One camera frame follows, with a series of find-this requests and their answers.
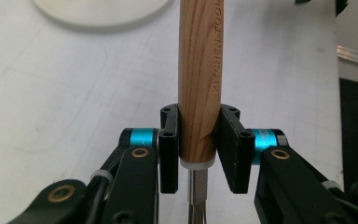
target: metal shaft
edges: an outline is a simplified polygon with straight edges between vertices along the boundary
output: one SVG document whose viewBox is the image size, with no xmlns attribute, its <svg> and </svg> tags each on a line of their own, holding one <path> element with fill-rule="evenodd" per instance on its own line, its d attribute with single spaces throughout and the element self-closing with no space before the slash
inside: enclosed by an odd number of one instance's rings
<svg viewBox="0 0 358 224">
<path fill-rule="evenodd" d="M 206 224 L 208 170 L 188 170 L 188 224 Z"/>
</svg>

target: wood grain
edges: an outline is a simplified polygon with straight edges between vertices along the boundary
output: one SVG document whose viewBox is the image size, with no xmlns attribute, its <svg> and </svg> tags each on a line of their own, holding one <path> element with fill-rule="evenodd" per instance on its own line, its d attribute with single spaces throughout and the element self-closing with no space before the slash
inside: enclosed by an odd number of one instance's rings
<svg viewBox="0 0 358 224">
<path fill-rule="evenodd" d="M 214 158 L 220 110 L 223 57 L 223 0 L 182 0 L 179 31 L 180 157 Z"/>
</svg>

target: wooden dowel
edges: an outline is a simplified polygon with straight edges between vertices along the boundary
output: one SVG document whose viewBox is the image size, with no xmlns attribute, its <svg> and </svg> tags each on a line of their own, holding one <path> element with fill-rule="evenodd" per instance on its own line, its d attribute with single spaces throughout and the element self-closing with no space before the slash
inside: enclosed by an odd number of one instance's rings
<svg viewBox="0 0 358 224">
<path fill-rule="evenodd" d="M 178 105 L 180 157 L 214 159 L 223 57 L 223 0 L 182 0 L 179 31 Z"/>
</svg>

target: white table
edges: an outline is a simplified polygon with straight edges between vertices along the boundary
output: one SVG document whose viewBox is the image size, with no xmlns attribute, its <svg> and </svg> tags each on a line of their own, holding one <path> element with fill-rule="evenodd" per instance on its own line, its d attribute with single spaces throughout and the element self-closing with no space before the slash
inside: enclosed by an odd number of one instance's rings
<svg viewBox="0 0 358 224">
<path fill-rule="evenodd" d="M 342 183 L 334 1 L 227 0 L 223 96 L 245 127 L 280 128 L 300 155 Z M 179 4 L 112 33 L 48 20 L 31 1 L 0 0 L 0 223 L 47 185 L 86 183 L 126 127 L 158 127 L 177 102 Z M 258 223 L 250 193 L 210 169 L 209 223 Z M 186 170 L 160 196 L 160 223 L 186 223 Z"/>
</svg>

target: blue band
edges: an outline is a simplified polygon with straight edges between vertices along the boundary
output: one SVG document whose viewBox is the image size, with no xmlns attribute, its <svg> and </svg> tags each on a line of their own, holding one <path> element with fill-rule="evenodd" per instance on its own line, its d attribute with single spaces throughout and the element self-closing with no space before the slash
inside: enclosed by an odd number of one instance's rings
<svg viewBox="0 0 358 224">
<path fill-rule="evenodd" d="M 260 154 L 270 146 L 277 146 L 277 138 L 271 129 L 252 129 L 255 135 L 255 159 L 253 165 L 260 164 Z"/>
<path fill-rule="evenodd" d="M 151 128 L 132 129 L 130 145 L 152 147 L 153 131 Z"/>
</svg>

